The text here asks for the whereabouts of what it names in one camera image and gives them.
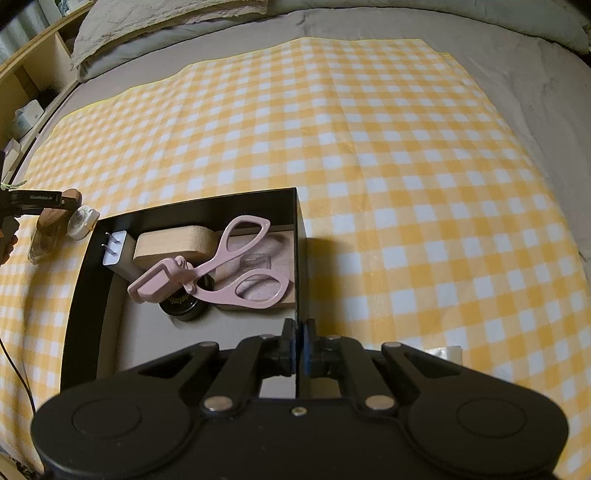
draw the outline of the white round object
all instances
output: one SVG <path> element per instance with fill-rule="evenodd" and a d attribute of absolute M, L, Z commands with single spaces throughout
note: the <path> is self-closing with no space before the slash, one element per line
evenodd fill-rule
<path fill-rule="evenodd" d="M 99 212 L 94 208 L 82 205 L 68 222 L 68 236 L 74 240 L 82 240 L 95 227 L 99 216 Z"/>

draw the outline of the beige towel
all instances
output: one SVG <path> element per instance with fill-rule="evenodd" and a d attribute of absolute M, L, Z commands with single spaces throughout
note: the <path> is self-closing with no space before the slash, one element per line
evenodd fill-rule
<path fill-rule="evenodd" d="M 267 13 L 268 0 L 98 0 L 82 22 L 72 55 L 86 58 L 143 33 L 214 18 Z"/>

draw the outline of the black round container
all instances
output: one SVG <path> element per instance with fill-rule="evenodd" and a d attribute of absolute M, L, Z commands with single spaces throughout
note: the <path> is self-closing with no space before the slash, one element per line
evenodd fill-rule
<path fill-rule="evenodd" d="M 197 285 L 204 290 L 213 290 L 213 279 L 209 275 L 201 277 Z M 209 308 L 209 303 L 198 300 L 187 293 L 184 288 L 178 289 L 170 297 L 160 303 L 162 311 L 171 318 L 181 322 L 196 320 Z"/>

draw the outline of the checkered tablecloth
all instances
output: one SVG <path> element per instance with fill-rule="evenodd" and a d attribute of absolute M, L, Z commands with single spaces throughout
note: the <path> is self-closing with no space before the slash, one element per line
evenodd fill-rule
<path fill-rule="evenodd" d="M 78 188 L 103 217 L 297 186 L 321 333 L 461 345 L 467 366 L 557 401 L 570 421 L 558 472 L 590 472 L 591 302 L 577 248 L 506 123 L 422 41 L 301 38 L 188 66 L 64 118 L 27 178 Z M 0 269 L 0 317 L 41 404 L 59 388 L 87 239 L 34 267 L 34 222 Z M 35 460 L 4 358 L 0 382 L 0 434 Z"/>

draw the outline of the open box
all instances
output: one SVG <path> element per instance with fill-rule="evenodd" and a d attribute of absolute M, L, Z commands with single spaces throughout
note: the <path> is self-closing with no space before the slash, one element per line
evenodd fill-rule
<path fill-rule="evenodd" d="M 222 231 L 239 215 L 271 221 L 270 231 L 293 230 L 294 307 L 226 311 L 211 308 L 193 322 L 170 320 L 157 304 L 134 304 L 128 283 L 102 264 L 106 234 L 144 232 L 188 225 Z M 303 219 L 292 189 L 266 190 L 173 203 L 116 215 L 97 222 L 80 268 L 64 341 L 61 389 L 130 368 L 203 340 L 233 348 L 248 336 L 281 333 L 283 319 L 307 317 Z"/>

